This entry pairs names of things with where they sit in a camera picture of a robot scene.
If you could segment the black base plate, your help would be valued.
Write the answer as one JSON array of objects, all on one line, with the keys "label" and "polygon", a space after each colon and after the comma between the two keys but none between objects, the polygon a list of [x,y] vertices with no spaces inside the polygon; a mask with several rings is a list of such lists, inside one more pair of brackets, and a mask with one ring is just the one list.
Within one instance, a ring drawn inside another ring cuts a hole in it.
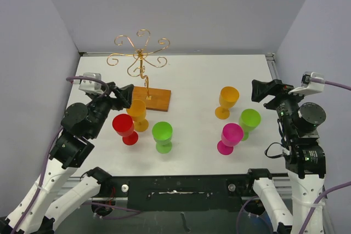
[{"label": "black base plate", "polygon": [[114,176],[94,200],[124,200],[127,208],[142,212],[236,212],[254,196],[247,174],[181,176]]}]

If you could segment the magenta wine glass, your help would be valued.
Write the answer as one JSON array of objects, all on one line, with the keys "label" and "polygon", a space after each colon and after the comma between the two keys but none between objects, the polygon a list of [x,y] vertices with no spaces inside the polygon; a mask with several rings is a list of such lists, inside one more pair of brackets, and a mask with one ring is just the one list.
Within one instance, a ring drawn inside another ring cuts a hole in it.
[{"label": "magenta wine glass", "polygon": [[230,155],[243,137],[244,131],[238,124],[226,124],[222,129],[221,140],[217,144],[218,152],[222,155]]}]

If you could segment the orange wine glass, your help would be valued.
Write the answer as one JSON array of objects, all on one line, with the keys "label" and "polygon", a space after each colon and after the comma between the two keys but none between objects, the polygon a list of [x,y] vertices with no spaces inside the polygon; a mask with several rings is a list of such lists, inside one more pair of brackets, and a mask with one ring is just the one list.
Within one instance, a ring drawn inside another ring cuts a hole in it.
[{"label": "orange wine glass", "polygon": [[236,104],[239,96],[239,91],[234,87],[222,88],[219,95],[220,106],[215,109],[215,116],[219,119],[227,119],[230,116],[230,109]]},{"label": "orange wine glass", "polygon": [[146,119],[146,104],[139,99],[133,99],[127,114],[131,116],[134,122],[134,129],[137,132],[144,132],[149,127],[149,122]]}]

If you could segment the red wine glass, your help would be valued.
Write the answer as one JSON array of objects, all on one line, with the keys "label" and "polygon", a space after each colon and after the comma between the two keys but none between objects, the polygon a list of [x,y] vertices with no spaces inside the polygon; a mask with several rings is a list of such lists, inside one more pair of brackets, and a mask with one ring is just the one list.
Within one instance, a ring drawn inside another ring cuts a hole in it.
[{"label": "red wine glass", "polygon": [[130,115],[125,113],[117,115],[112,121],[112,127],[122,137],[124,144],[131,146],[137,143],[139,137],[134,130],[134,122]]}]

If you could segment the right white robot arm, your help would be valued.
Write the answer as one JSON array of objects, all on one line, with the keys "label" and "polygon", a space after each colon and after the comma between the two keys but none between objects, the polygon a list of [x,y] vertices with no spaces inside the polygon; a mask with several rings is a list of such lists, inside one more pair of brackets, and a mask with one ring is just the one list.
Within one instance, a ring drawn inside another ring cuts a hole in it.
[{"label": "right white robot arm", "polygon": [[325,175],[325,153],[319,145],[317,128],[326,121],[326,112],[316,103],[301,103],[299,89],[274,79],[252,81],[253,102],[266,96],[273,98],[264,104],[278,114],[279,133],[283,148],[281,157],[292,188],[292,211],[289,211],[266,169],[250,169],[244,181],[247,193],[257,195],[272,224],[274,233],[323,233],[321,195]]}]

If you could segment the green wine glass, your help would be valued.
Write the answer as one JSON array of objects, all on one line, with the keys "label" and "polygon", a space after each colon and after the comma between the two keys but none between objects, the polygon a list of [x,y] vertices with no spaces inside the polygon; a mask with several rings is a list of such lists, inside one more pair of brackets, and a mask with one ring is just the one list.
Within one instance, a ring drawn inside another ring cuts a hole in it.
[{"label": "green wine glass", "polygon": [[159,153],[166,154],[171,151],[173,128],[168,122],[157,122],[152,128],[152,135]]},{"label": "green wine glass", "polygon": [[242,111],[239,118],[239,126],[244,131],[242,141],[248,139],[250,132],[255,130],[261,123],[261,115],[254,109],[245,109]]}]

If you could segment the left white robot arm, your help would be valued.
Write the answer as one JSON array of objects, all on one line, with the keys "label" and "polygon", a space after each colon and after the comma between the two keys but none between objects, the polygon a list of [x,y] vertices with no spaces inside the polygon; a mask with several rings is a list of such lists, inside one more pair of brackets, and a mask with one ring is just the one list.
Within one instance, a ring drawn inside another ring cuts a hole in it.
[{"label": "left white robot arm", "polygon": [[103,83],[100,92],[86,92],[91,101],[76,102],[64,112],[61,127],[50,143],[40,176],[20,204],[1,218],[1,233],[34,233],[58,191],[82,165],[110,111],[130,108],[134,85],[122,88]]}]

